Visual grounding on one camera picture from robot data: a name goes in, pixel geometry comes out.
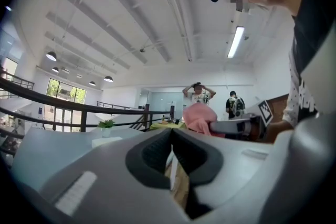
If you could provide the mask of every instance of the tree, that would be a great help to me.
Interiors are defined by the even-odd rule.
[[[47,89],[47,95],[51,97],[56,97],[58,86],[59,86],[59,82],[57,80],[51,79],[49,82],[48,89]]]
[[[75,97],[75,102],[83,104],[85,99],[86,90],[77,88],[77,93]]]
[[[70,98],[73,99],[75,98],[75,94],[76,94],[76,87],[72,87],[71,91],[70,91]]]

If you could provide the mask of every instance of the wooden table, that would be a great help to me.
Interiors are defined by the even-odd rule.
[[[179,122],[178,124],[175,124],[175,123],[161,124],[161,122],[155,122],[150,126],[150,130],[156,130],[160,128],[181,129],[181,128],[185,128],[185,124],[183,122]]]

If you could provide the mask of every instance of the ceiling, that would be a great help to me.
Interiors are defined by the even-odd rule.
[[[222,0],[46,0],[46,5],[38,33],[45,51],[99,77],[189,62],[249,65],[272,46],[288,16],[274,7],[240,13]],[[245,26],[244,39],[228,59],[238,25]]]

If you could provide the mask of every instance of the wooden surface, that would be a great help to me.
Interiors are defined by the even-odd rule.
[[[171,168],[172,164],[166,169],[166,177],[170,177]],[[189,177],[180,164],[177,165],[175,184],[171,193],[174,196],[175,201],[185,210],[189,193]]]
[[[270,100],[267,100],[269,107],[271,108],[273,119],[271,122],[282,121],[283,110],[287,105],[288,94],[285,94],[280,97],[276,97]]]

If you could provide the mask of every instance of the black railing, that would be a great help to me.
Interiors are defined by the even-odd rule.
[[[109,109],[114,109],[114,108],[122,108],[124,110],[126,110],[126,109],[136,109],[136,108],[131,108],[129,106],[108,104],[108,103],[99,102],[99,101],[97,101],[97,106],[100,107],[100,108],[109,108]]]
[[[25,79],[22,79],[18,76],[15,76],[13,74],[10,74],[4,70],[1,71],[1,76],[5,80],[11,81],[12,83],[15,83],[19,85],[20,87],[26,88],[28,90],[32,90],[34,87],[34,83]],[[19,97],[18,95],[12,94],[8,91],[5,91],[4,89],[0,89],[0,99],[9,99],[12,97]]]
[[[37,118],[32,118],[29,116],[21,115],[19,113],[15,113],[12,111],[9,111],[7,109],[0,107],[0,112],[3,112],[8,115],[15,116],[19,119],[31,121],[31,122],[37,122],[42,124],[50,124],[52,125],[52,129],[55,131],[56,126],[69,126],[69,127],[80,127],[81,132],[85,132],[87,127],[97,127],[97,124],[86,124],[87,119],[87,113],[102,113],[102,114],[119,114],[119,115],[144,115],[144,121],[138,121],[138,122],[130,122],[130,123],[119,123],[115,124],[115,126],[125,126],[125,125],[132,125],[132,124],[140,124],[140,123],[149,123],[152,124],[153,115],[157,114],[170,114],[170,116],[173,118],[174,115],[171,112],[174,112],[174,109],[172,108],[170,111],[148,111],[148,110],[127,110],[127,109],[115,109],[115,108],[102,108],[98,106],[93,105],[85,105],[85,104],[79,104],[74,102],[68,102],[61,99],[56,99],[54,97],[50,97],[38,92],[34,92],[30,89],[22,88],[20,85],[17,85],[15,83],[12,83],[11,81],[8,81],[4,78],[0,78],[0,88],[4,89],[5,91],[8,91],[9,93],[12,93],[14,95],[20,96],[25,99],[32,100],[37,103],[47,104],[51,106],[56,106],[61,109],[66,110],[76,110],[81,111],[81,122],[80,124],[73,124],[73,123],[62,123],[62,122],[54,122],[54,121],[46,121],[41,120]]]

